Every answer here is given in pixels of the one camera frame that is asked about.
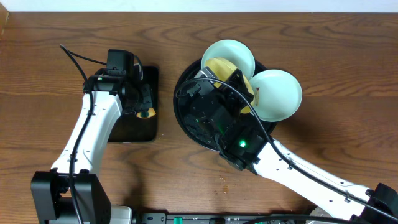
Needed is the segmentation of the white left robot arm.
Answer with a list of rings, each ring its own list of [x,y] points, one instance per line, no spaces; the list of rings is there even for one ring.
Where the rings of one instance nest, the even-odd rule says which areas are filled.
[[[95,90],[83,97],[78,121],[60,157],[48,172],[37,171],[31,191],[39,223],[135,223],[131,207],[111,204],[98,174],[109,142],[149,142],[157,132],[159,70],[143,68],[135,83],[148,114],[127,112],[123,94],[113,94],[119,76],[95,74]]]

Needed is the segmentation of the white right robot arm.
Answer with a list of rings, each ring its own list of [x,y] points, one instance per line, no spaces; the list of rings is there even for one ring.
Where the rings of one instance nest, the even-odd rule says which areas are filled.
[[[174,107],[186,134],[217,151],[237,170],[247,169],[288,187],[332,218],[396,223],[394,189],[348,182],[272,138],[269,126],[293,115],[301,100],[300,83],[283,70],[263,70],[246,78],[235,69],[223,78],[205,67],[179,81]]]

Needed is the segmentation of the yellow plate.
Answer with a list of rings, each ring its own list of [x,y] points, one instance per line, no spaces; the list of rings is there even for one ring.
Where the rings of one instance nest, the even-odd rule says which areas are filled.
[[[236,69],[238,69],[237,66],[235,66],[235,64],[233,64],[229,60],[226,60],[225,58],[221,58],[221,57],[208,59],[205,62],[205,65],[206,65],[206,67],[209,67],[210,70],[216,75],[216,77],[223,82],[225,82],[233,74],[233,72]],[[248,92],[250,94],[254,95],[254,92],[253,92],[251,84],[249,83],[249,80],[244,75],[243,75],[243,79],[244,79],[244,84],[245,84],[246,88],[248,89]],[[214,83],[213,85],[217,88],[219,88],[221,86],[220,83]],[[248,114],[250,112],[251,112],[251,110],[248,106],[245,106],[241,110],[242,114]]]

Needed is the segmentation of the green yellow sponge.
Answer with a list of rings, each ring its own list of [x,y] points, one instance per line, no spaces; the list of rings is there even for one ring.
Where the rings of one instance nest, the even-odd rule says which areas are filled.
[[[136,114],[137,118],[140,119],[148,119],[156,115],[155,109],[149,108],[146,110],[142,110]]]

